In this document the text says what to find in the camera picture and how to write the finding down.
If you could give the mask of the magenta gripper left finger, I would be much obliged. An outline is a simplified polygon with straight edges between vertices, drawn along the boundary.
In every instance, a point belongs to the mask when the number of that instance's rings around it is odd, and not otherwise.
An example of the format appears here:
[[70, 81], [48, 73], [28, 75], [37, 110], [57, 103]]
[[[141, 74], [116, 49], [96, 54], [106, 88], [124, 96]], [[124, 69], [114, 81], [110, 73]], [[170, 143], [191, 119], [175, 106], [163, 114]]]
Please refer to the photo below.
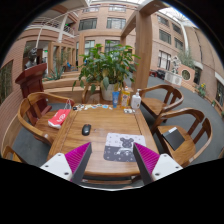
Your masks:
[[41, 166], [41, 169], [75, 184], [80, 184], [91, 153], [91, 143], [88, 142], [66, 154], [55, 154]]

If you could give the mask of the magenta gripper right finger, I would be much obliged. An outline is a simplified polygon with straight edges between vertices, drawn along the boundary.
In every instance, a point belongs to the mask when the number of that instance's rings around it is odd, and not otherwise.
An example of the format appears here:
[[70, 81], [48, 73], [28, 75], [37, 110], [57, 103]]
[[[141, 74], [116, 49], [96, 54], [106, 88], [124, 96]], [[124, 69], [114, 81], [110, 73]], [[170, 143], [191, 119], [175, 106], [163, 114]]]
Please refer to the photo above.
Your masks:
[[182, 169], [168, 154], [158, 154], [138, 143], [134, 144], [133, 154], [145, 185]]

